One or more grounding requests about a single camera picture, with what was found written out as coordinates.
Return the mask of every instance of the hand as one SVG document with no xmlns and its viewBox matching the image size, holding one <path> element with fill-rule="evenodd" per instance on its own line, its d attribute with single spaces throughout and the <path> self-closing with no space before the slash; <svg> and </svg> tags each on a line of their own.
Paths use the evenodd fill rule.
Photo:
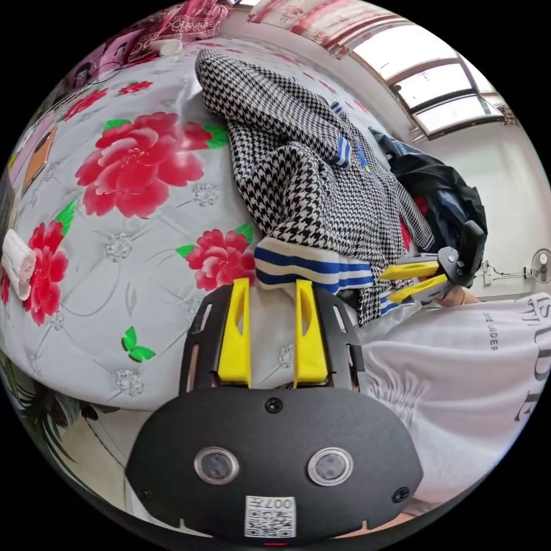
<svg viewBox="0 0 551 551">
<path fill-rule="evenodd" d="M 461 306 L 461 304 L 465 304 L 466 298 L 467 296 L 465 294 L 465 289 L 459 285 L 455 285 L 444 298 L 437 299 L 436 302 L 444 308 L 452 308 L 453 306 Z"/>
</svg>

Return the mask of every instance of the red curtain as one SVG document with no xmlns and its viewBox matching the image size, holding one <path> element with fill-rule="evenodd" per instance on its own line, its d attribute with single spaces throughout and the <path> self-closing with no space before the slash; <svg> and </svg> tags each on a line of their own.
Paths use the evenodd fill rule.
<svg viewBox="0 0 551 551">
<path fill-rule="evenodd" d="M 262 0 L 249 22 L 274 25 L 319 44 L 337 59 L 368 38 L 412 22 L 361 0 Z"/>
</svg>

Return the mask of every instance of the window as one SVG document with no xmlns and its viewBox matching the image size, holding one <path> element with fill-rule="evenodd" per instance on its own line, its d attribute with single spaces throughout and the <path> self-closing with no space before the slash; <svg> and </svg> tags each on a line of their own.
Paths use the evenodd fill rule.
<svg viewBox="0 0 551 551">
<path fill-rule="evenodd" d="M 429 138 L 502 121 L 503 103 L 488 79 L 443 40 L 418 25 L 384 30 L 355 48 L 379 73 Z"/>
<path fill-rule="evenodd" d="M 400 86 L 399 94 L 411 109 L 441 96 L 471 90 L 469 78 L 458 63 L 427 69 L 396 86 Z"/>
<path fill-rule="evenodd" d="M 501 121 L 502 114 L 484 98 L 476 95 L 451 100 L 421 111 L 413 118 L 427 135 L 443 130 L 458 130 L 475 123 Z"/>
<path fill-rule="evenodd" d="M 384 30 L 354 49 L 385 80 L 426 61 L 457 57 L 457 53 L 418 25 Z"/>
</svg>

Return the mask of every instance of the white wall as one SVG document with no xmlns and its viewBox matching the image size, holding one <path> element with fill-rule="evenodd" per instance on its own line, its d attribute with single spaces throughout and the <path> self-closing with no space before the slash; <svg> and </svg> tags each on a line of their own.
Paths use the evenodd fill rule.
<svg viewBox="0 0 551 551">
<path fill-rule="evenodd" d="M 397 100 L 351 57 L 339 61 L 311 40 L 272 25 L 247 23 L 247 16 L 247 12 L 234 10 L 222 26 L 221 33 L 262 40 L 300 54 L 324 68 L 333 80 L 364 103 L 390 133 L 398 134 L 403 141 L 410 140 L 413 125 Z"/>
<path fill-rule="evenodd" d="M 488 241 L 484 259 L 497 270 L 517 273 L 531 264 L 537 249 L 551 249 L 551 188 L 540 159 L 520 127 L 490 123 L 454 132 L 422 149 L 454 167 L 476 187 L 486 209 Z M 551 284 L 521 278 L 474 283 L 479 297 L 551 293 Z"/>
</svg>

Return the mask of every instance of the blue and white striped cuff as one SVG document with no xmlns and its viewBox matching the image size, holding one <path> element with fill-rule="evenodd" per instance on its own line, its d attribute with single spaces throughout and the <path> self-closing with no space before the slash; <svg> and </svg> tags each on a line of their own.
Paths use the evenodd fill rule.
<svg viewBox="0 0 551 551">
<path fill-rule="evenodd" d="M 334 251 L 266 237 L 258 243 L 254 258 L 257 280 L 264 289 L 294 285 L 296 280 L 310 280 L 333 294 L 373 285 L 368 262 L 347 258 Z"/>
<path fill-rule="evenodd" d="M 384 316 L 385 314 L 389 313 L 391 310 L 394 310 L 395 308 L 400 308 L 401 306 L 411 306 L 415 304 L 415 301 L 409 297 L 407 298 L 402 304 L 398 304 L 397 302 L 391 302 L 388 300 L 389 295 L 395 293 L 396 291 L 390 290 L 390 291 L 383 291 L 381 293 L 381 297 L 379 299 L 379 304 L 381 308 L 381 316 Z"/>
<path fill-rule="evenodd" d="M 351 149 L 350 142 L 344 136 L 339 136 L 339 142 L 337 143 L 337 154 L 330 160 L 330 162 L 341 168 L 348 168 L 350 166 Z"/>
<path fill-rule="evenodd" d="M 331 104 L 331 111 L 338 115 L 343 110 L 343 106 L 339 102 L 333 102 Z"/>
</svg>

